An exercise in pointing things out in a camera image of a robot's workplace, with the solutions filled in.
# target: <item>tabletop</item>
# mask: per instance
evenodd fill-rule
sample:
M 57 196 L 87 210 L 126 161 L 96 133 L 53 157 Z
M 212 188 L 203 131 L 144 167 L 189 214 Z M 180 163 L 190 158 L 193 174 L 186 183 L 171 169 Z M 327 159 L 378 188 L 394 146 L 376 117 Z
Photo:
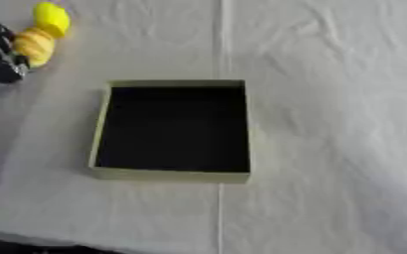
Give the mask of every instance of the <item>tabletop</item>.
M 31 24 L 34 0 L 0 0 Z M 407 1 L 65 0 L 54 58 L 0 86 L 0 238 L 126 253 L 407 253 Z M 110 79 L 246 80 L 246 185 L 101 181 Z

